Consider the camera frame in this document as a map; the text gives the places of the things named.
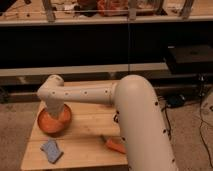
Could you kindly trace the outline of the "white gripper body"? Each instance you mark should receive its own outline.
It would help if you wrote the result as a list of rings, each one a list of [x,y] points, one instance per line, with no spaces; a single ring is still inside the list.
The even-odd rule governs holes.
[[[61,100],[48,100],[46,101],[46,110],[53,117],[58,118],[63,112],[64,102]]]

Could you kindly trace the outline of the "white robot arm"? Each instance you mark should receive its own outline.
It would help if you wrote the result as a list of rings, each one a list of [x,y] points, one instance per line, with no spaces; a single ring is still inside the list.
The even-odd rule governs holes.
[[[68,87],[51,75],[37,96],[50,113],[59,113],[65,101],[113,105],[129,171],[179,171],[156,92],[146,78],[128,75],[114,83]]]

